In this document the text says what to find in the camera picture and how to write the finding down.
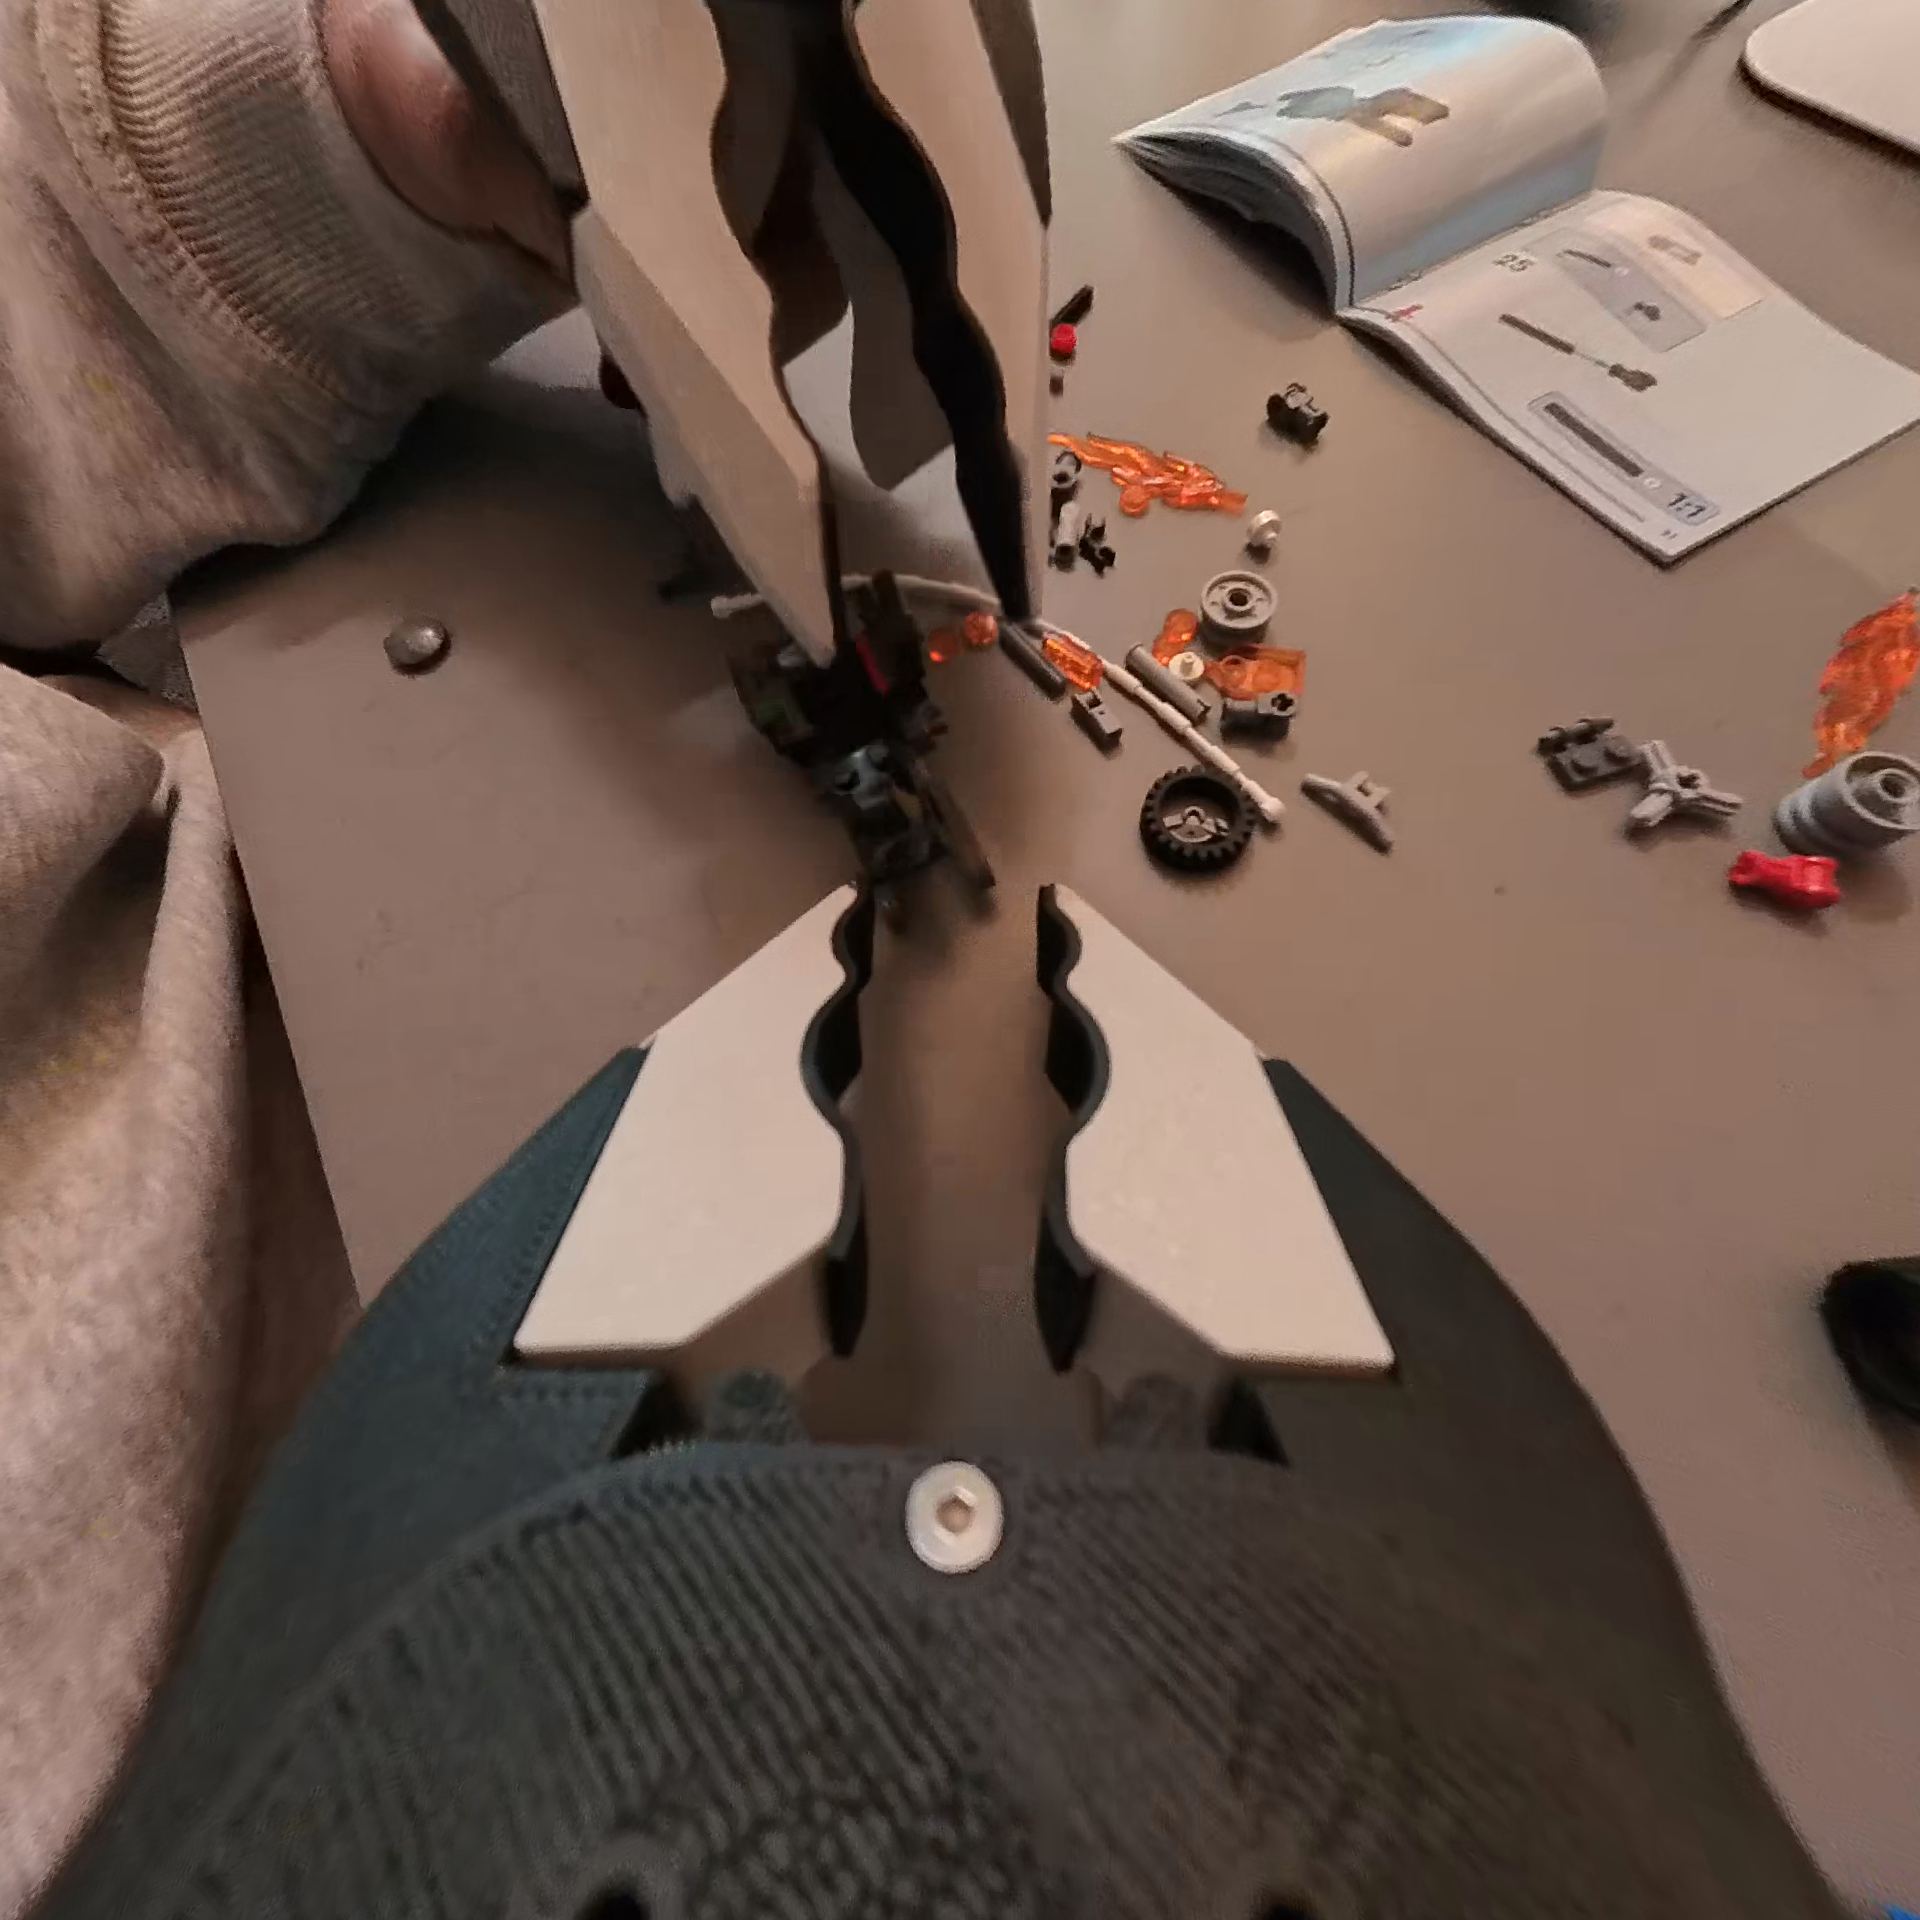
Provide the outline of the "black spiky lego piece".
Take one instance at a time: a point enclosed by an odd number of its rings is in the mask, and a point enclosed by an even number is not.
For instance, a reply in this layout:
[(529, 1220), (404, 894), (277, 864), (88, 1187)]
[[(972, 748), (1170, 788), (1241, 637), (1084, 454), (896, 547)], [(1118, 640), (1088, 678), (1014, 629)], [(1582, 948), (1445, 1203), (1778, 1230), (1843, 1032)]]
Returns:
[(1115, 554), (1106, 518), (1082, 498), (1084, 472), (1084, 459), (1070, 446), (1052, 449), (1048, 563), (1058, 571), (1085, 565), (1104, 579), (1115, 565)]

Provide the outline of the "orange transparent lego flame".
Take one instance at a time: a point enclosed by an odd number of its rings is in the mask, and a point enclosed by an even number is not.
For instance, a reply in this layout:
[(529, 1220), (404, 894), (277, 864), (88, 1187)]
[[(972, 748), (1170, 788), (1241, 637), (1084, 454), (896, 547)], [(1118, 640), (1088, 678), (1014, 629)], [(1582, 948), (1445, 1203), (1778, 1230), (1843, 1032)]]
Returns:
[(1804, 778), (1821, 778), (1838, 762), (1864, 752), (1914, 684), (1916, 669), (1917, 590), (1906, 587), (1852, 625), (1826, 660), (1818, 686), (1816, 754)]
[(1155, 502), (1174, 513), (1241, 517), (1246, 494), (1235, 491), (1212, 467), (1139, 441), (1099, 435), (1048, 435), (1048, 443), (1072, 452), (1082, 467), (1106, 473), (1121, 491), (1126, 518), (1145, 517)]

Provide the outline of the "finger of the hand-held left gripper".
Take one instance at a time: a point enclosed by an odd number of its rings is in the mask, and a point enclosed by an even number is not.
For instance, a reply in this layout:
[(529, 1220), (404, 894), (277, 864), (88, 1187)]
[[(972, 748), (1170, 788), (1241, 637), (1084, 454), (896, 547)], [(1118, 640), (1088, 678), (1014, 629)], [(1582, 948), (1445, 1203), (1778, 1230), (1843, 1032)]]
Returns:
[(698, 507), (787, 635), (834, 651), (822, 461), (785, 393), (776, 309), (713, 171), (723, 42), (698, 2), (537, 6), (587, 206), (584, 309), (645, 414), (662, 491)]
[(893, 489), (941, 452), (1004, 613), (1041, 611), (1050, 144), (1028, 5), (822, 5), (819, 155), (850, 429)]

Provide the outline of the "black lego tyre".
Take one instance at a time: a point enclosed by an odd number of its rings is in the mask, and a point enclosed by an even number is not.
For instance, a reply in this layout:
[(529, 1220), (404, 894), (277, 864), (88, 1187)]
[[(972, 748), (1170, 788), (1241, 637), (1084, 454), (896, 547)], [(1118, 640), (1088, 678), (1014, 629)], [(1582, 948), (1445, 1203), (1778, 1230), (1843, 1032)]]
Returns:
[(1262, 822), (1235, 779), (1198, 764), (1153, 782), (1139, 811), (1150, 859), (1188, 878), (1213, 878), (1240, 864)]

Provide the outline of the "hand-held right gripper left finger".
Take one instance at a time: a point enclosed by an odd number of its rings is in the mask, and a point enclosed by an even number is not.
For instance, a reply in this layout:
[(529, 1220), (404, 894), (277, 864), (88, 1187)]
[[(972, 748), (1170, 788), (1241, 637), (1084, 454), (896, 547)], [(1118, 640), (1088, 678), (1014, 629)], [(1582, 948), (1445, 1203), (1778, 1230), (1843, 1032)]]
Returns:
[(526, 1365), (819, 1365), (856, 1352), (868, 1226), (846, 1096), (876, 898), (842, 884), (642, 1048), (513, 1338)]

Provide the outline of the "person's left hand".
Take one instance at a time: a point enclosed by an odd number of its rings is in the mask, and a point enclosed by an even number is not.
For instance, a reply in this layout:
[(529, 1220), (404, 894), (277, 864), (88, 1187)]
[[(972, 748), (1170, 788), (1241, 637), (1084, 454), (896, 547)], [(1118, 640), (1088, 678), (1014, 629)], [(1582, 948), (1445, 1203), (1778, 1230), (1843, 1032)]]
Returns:
[(402, 202), (573, 283), (561, 193), (510, 117), (457, 74), (417, 5), (323, 2), (321, 44), (350, 133)]

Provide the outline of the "black lego model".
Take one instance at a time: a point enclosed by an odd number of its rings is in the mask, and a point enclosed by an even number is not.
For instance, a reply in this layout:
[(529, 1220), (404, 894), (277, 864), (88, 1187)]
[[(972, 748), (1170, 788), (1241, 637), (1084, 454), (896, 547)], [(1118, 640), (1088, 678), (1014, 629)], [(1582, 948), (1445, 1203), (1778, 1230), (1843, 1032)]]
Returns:
[(946, 715), (928, 690), (928, 637), (907, 609), (907, 595), (930, 587), (891, 569), (856, 577), (850, 634), (827, 662), (779, 637), (745, 643), (728, 660), (750, 725), (829, 810), (858, 878), (891, 921), (902, 921), (907, 883), (925, 870), (948, 867), (980, 904), (996, 884), (932, 764)]

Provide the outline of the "lego instruction booklet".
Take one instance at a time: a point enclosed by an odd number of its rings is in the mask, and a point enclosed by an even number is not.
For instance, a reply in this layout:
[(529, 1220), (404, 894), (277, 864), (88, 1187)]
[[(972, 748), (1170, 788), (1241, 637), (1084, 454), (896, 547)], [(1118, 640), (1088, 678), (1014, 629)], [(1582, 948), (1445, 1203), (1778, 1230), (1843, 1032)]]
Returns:
[(1917, 420), (1917, 377), (1705, 224), (1598, 189), (1584, 44), (1523, 16), (1381, 19), (1115, 136), (1163, 185), (1292, 235), (1334, 321), (1659, 563)]

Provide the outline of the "grey lego propeller piece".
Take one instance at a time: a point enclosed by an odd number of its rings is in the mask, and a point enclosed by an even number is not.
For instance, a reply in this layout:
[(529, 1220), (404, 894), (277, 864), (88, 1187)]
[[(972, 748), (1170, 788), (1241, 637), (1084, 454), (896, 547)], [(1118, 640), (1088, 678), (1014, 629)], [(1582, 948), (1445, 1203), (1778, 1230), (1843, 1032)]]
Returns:
[(1665, 740), (1638, 745), (1642, 795), (1624, 819), (1624, 833), (1643, 836), (1676, 822), (1721, 825), (1733, 821), (1745, 800), (1716, 787), (1698, 769), (1683, 764)]

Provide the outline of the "small red lego piece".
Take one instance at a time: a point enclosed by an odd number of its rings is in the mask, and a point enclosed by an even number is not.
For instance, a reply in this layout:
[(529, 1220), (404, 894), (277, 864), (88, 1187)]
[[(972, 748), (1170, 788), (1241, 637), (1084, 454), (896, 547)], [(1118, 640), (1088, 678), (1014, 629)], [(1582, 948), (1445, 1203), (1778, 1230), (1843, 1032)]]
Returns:
[(1729, 884), (1793, 912), (1819, 912), (1843, 901), (1838, 861), (1828, 854), (1741, 850), (1726, 874)]

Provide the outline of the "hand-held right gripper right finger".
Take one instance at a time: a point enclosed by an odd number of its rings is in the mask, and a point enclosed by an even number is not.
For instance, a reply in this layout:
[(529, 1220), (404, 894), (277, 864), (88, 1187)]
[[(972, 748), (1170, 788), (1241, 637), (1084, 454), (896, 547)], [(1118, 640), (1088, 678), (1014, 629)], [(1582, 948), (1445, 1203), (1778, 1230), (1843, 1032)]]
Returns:
[(1066, 884), (1038, 897), (1048, 1165), (1036, 1317), (1067, 1376), (1389, 1376), (1266, 1060)]

